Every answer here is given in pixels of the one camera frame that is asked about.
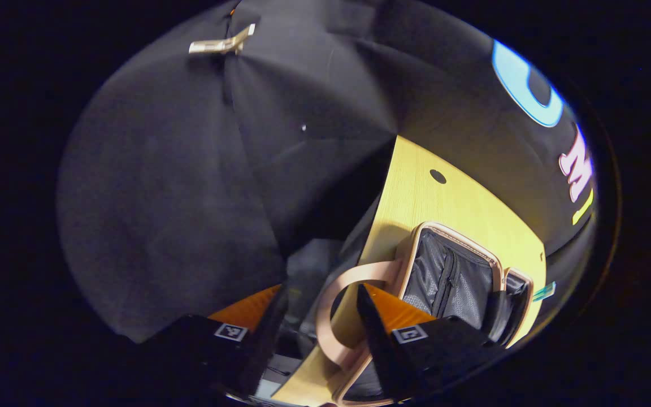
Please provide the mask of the black backdrop cloth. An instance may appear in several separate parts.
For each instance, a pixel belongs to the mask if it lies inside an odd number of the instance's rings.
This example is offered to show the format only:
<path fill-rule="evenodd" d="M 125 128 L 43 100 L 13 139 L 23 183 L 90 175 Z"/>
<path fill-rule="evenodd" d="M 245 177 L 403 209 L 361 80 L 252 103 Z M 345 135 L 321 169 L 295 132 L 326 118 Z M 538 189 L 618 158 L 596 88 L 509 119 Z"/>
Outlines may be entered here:
<path fill-rule="evenodd" d="M 188 54 L 250 24 L 239 54 Z M 312 239 L 342 240 L 347 259 L 401 136 L 542 240 L 557 289 L 539 329 L 582 276 L 597 187 L 558 163 L 572 108 L 537 123 L 496 74 L 493 44 L 421 0 L 226 0 L 184 21 L 120 67 L 71 134 L 57 212 L 83 295 L 141 343 L 284 280 Z"/>

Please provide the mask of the wooden backdrop clip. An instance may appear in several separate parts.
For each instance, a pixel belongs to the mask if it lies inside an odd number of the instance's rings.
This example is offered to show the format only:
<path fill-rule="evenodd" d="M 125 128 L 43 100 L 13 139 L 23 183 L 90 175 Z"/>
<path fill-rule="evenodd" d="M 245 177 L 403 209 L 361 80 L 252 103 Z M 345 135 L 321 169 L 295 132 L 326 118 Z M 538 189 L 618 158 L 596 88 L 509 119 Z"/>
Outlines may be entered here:
<path fill-rule="evenodd" d="M 245 47 L 245 42 L 255 33 L 255 24 L 246 26 L 235 36 L 221 40 L 200 40 L 189 44 L 188 54 L 239 54 Z"/>

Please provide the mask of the grey cloth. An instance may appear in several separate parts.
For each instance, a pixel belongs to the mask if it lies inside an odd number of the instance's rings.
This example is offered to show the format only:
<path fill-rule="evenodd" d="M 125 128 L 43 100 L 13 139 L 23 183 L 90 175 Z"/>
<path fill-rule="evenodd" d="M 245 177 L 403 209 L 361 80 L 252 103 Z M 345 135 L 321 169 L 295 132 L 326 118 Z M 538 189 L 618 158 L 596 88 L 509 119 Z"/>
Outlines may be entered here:
<path fill-rule="evenodd" d="M 315 238 L 287 258 L 289 324 L 299 324 L 317 301 L 339 259 L 342 240 Z"/>

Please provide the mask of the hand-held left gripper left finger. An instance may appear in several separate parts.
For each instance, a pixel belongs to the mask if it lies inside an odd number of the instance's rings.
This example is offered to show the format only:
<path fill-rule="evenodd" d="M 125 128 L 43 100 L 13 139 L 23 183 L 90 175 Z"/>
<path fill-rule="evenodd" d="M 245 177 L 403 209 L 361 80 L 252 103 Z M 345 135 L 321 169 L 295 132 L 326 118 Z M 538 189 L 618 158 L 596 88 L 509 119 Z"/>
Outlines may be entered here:
<path fill-rule="evenodd" d="M 161 394 L 248 399 L 256 393 L 288 310 L 277 284 L 209 316 L 188 314 L 135 346 L 135 366 Z"/>

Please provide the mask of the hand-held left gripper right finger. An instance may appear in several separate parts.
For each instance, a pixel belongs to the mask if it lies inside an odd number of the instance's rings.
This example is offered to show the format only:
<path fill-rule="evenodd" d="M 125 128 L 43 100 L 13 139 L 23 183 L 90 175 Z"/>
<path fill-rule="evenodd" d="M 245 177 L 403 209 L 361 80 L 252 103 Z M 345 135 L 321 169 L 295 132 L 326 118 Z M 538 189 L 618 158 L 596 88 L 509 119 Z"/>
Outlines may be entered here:
<path fill-rule="evenodd" d="M 506 353 L 462 319 L 434 318 L 372 284 L 358 286 L 357 309 L 383 393 L 396 402 L 445 392 Z"/>

